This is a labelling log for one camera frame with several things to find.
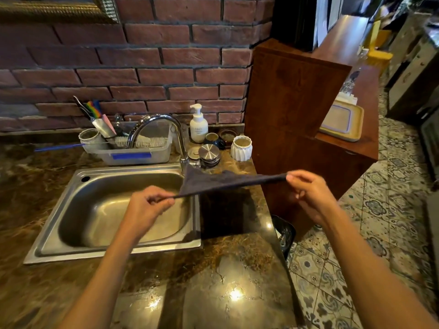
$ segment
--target hand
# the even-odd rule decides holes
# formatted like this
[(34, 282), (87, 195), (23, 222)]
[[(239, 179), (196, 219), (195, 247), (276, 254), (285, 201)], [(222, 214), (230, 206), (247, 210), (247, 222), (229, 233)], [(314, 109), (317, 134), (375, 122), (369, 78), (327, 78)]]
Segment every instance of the hand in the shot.
[(321, 176), (304, 170), (289, 171), (287, 182), (299, 205), (316, 224), (325, 226), (326, 217), (340, 208)]
[(174, 205), (175, 200), (170, 196), (174, 194), (156, 186), (133, 193), (117, 234), (137, 244), (157, 217)]

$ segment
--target towel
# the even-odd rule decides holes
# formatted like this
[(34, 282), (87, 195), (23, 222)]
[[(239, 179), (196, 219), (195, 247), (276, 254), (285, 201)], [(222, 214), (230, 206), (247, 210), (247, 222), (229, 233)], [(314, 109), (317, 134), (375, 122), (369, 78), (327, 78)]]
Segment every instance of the towel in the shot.
[(277, 175), (241, 175), (231, 171), (223, 171), (220, 174), (206, 174), (190, 165), (186, 167), (183, 184), (178, 195), (173, 198), (186, 197), (213, 190), (232, 189), (244, 186), (261, 185), (268, 182), (285, 180), (287, 174)]

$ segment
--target chrome faucet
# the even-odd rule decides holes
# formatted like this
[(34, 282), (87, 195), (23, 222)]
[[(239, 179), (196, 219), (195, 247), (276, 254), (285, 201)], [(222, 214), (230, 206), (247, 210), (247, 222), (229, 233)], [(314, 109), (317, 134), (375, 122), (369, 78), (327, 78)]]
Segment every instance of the chrome faucet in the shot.
[(186, 148), (184, 146), (184, 138), (183, 138), (183, 128), (181, 126), (180, 121), (178, 121), (173, 116), (170, 116), (169, 114), (155, 114), (155, 115), (148, 115), (143, 118), (141, 118), (134, 128), (129, 132), (128, 135), (128, 142), (126, 143), (127, 149), (133, 149), (134, 145), (136, 143), (137, 137), (139, 136), (141, 130), (151, 122), (157, 121), (157, 120), (168, 120), (171, 121), (171, 123), (175, 126), (177, 129), (177, 137), (178, 137), (178, 144), (180, 146), (180, 165), (181, 170), (186, 170), (185, 167), (189, 164), (189, 157), (187, 156)]

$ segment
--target stainless steel sink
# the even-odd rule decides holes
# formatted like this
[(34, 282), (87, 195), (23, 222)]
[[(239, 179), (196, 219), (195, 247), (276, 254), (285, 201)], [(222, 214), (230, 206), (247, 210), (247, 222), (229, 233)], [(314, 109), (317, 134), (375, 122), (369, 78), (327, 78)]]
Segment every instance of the stainless steel sink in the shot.
[[(150, 185), (178, 193), (180, 164), (78, 170), (24, 263), (100, 257), (122, 221), (131, 194)], [(157, 218), (133, 253), (201, 246), (198, 196), (177, 199)]]

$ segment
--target gold frame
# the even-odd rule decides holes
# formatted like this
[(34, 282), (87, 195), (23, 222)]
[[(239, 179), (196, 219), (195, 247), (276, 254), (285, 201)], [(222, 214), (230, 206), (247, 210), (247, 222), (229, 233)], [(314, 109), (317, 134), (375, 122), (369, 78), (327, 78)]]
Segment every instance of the gold frame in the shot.
[(0, 23), (120, 23), (114, 0), (93, 2), (0, 0)]

